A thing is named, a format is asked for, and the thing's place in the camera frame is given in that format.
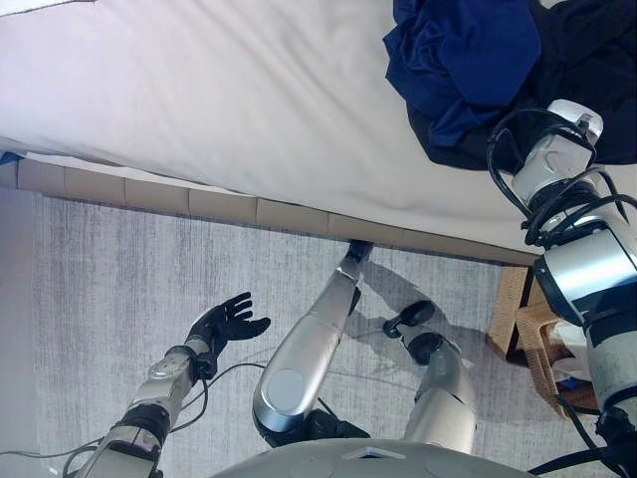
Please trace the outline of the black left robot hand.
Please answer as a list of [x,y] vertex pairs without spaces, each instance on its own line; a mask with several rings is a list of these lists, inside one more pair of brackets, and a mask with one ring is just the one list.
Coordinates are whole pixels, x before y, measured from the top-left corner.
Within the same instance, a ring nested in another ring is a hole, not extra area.
[[244,292],[206,311],[191,327],[186,342],[199,340],[220,354],[229,342],[250,340],[264,333],[270,318],[254,319],[250,292]]

